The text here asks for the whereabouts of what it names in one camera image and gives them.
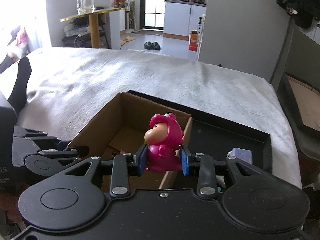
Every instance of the wooden table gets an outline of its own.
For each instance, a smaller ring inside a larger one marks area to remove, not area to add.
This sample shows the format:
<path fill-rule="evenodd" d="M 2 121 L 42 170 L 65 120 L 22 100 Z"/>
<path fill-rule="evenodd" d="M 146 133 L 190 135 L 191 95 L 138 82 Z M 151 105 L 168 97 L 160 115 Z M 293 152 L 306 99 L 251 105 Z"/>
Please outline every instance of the wooden table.
<path fill-rule="evenodd" d="M 120 11 L 120 10 L 124 10 L 124 9 L 125 8 L 106 8 L 106 9 L 96 10 L 93 13 L 72 15 L 72 16 L 60 19 L 60 22 L 70 21 L 70 20 L 74 20 L 77 18 L 89 16 L 91 45 L 93 48 L 99 49 L 100 48 L 100 35 L 99 35 L 98 14 Z"/>

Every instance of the floor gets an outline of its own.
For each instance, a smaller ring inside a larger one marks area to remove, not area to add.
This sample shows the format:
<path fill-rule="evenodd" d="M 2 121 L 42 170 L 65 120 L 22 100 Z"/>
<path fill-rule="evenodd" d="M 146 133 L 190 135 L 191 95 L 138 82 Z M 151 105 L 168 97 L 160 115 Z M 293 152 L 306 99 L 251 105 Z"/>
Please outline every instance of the floor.
<path fill-rule="evenodd" d="M 157 53 L 157 54 L 166 54 L 173 57 L 179 57 L 179 58 L 186 58 L 190 60 L 196 60 L 196 52 L 189 50 L 189 42 L 188 41 L 182 41 L 177 39 L 171 39 L 171 38 L 164 38 L 162 35 L 144 35 L 144 34 L 135 34 L 135 33 L 129 33 L 124 34 L 121 36 L 122 39 L 125 37 L 135 37 L 135 40 L 129 41 L 125 43 L 121 49 L 127 50 L 127 49 L 138 49 L 142 50 L 144 49 L 143 45 L 147 41 L 158 42 L 161 50 L 149 50 L 150 52 Z"/>

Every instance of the white bedspread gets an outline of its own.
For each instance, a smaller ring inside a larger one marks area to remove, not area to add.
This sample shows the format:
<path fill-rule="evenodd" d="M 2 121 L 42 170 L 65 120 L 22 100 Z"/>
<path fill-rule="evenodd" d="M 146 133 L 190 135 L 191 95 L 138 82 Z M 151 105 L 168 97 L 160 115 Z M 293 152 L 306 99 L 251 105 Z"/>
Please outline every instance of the white bedspread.
<path fill-rule="evenodd" d="M 273 173 L 301 187 L 291 128 L 273 88 L 260 77 L 133 51 L 49 48 L 28 57 L 32 74 L 22 127 L 72 139 L 116 93 L 131 89 L 271 134 Z M 13 65 L 0 75 L 6 97 L 16 72 Z"/>

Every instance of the table leg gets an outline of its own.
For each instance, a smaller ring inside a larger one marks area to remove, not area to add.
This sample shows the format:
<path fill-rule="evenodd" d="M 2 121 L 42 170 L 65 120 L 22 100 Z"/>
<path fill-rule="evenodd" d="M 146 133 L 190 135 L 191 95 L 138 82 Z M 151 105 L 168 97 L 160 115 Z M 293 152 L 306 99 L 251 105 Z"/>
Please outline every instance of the table leg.
<path fill-rule="evenodd" d="M 99 35 L 99 24 L 98 24 L 98 14 L 89 15 L 89 26 L 90 26 L 90 37 L 91 45 L 93 48 L 100 48 L 100 35 Z"/>

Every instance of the frosted glass pane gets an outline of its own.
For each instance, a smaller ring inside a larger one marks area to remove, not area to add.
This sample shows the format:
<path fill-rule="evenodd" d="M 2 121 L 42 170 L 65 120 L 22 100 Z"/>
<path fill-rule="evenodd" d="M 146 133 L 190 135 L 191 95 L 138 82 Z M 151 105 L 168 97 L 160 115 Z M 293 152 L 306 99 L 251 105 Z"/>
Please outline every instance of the frosted glass pane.
<path fill-rule="evenodd" d="M 156 1 L 157 1 L 156 13 L 164 13 L 165 0 L 156 0 Z"/>
<path fill-rule="evenodd" d="M 145 13 L 155 13 L 156 12 L 156 0 L 146 0 Z"/>
<path fill-rule="evenodd" d="M 163 28 L 164 26 L 164 14 L 156 14 L 156 27 Z"/>
<path fill-rule="evenodd" d="M 144 25 L 145 26 L 155 26 L 155 14 L 153 13 L 146 13 L 144 17 Z"/>

